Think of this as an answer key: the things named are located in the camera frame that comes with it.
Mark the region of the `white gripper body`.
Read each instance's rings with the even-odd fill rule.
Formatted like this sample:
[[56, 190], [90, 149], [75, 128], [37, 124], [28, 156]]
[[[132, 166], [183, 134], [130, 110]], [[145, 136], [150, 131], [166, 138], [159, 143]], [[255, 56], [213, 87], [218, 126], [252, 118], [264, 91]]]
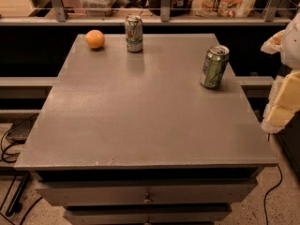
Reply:
[[281, 63], [290, 68], [300, 68], [300, 13], [287, 25], [281, 40]]

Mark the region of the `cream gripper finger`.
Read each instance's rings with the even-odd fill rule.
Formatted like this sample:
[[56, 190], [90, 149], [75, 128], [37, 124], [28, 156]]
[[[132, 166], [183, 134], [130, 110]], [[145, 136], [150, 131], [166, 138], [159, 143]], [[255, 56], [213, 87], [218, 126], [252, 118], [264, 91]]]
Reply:
[[261, 51], [264, 53], [274, 54], [281, 51], [281, 41], [284, 35], [284, 30], [275, 33], [272, 37], [267, 39], [261, 46]]
[[292, 71], [285, 77], [276, 76], [262, 120], [262, 130], [278, 133], [300, 111], [300, 71]]

